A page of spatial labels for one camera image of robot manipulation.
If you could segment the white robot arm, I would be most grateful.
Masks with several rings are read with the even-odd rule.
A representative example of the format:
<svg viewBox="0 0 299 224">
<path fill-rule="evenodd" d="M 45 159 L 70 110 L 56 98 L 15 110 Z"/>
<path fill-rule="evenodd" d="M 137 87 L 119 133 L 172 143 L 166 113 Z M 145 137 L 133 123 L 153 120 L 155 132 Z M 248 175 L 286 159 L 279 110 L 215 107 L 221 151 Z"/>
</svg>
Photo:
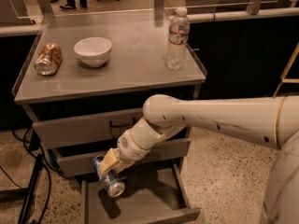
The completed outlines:
<svg viewBox="0 0 299 224">
<path fill-rule="evenodd" d="M 108 183 L 110 196 L 124 185 L 117 174 L 142 160 L 152 147 L 187 126 L 226 134 L 279 153 L 263 199 L 260 224 L 299 224 L 299 97 L 179 100 L 156 94 L 143 105 L 143 117 L 93 166 Z"/>
</svg>

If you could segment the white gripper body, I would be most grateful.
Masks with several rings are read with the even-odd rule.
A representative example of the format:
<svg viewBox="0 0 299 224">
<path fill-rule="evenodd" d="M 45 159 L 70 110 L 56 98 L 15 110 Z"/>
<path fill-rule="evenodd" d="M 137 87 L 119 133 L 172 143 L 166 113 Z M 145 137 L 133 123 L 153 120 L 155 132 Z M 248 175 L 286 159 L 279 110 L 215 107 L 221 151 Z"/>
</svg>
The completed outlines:
<svg viewBox="0 0 299 224">
<path fill-rule="evenodd" d="M 140 161 L 150 153 L 149 149 L 139 147 L 127 133 L 119 137 L 117 148 L 120 157 L 127 161 Z"/>
</svg>

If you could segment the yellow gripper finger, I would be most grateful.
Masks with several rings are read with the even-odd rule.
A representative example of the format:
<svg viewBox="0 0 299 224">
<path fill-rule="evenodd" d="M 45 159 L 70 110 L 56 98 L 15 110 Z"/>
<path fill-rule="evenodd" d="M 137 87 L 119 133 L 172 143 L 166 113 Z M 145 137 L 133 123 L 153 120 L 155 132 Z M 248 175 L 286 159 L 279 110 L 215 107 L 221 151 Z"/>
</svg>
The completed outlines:
<svg viewBox="0 0 299 224">
<path fill-rule="evenodd" d="M 111 148 L 100 161 L 98 167 L 100 175 L 106 175 L 110 171 L 119 173 L 121 170 L 119 150 L 117 148 Z"/>
<path fill-rule="evenodd" d="M 134 163 L 135 163 L 134 161 L 119 161 L 116 164 L 116 166 L 113 168 L 113 171 L 119 174 L 125 169 L 131 167 Z"/>
</svg>

